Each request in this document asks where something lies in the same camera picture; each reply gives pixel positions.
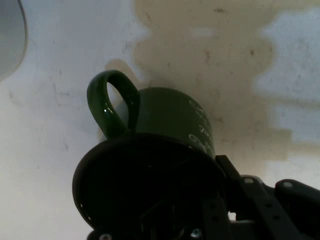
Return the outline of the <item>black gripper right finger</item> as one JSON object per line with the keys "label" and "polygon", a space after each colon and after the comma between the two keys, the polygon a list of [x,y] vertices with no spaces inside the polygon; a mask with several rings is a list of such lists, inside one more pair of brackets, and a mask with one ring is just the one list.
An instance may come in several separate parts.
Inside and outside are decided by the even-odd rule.
{"label": "black gripper right finger", "polygon": [[202,205],[205,240],[318,240],[320,191],[293,179],[267,186],[241,175],[226,155],[214,162],[222,172],[219,191]]}

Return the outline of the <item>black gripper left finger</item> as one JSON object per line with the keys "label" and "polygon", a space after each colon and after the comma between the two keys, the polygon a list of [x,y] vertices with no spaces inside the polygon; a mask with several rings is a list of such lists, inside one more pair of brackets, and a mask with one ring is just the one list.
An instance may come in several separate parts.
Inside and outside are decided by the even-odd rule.
{"label": "black gripper left finger", "polygon": [[146,164],[139,216],[143,240],[194,240],[200,238],[200,187],[202,163],[197,158],[153,159]]}

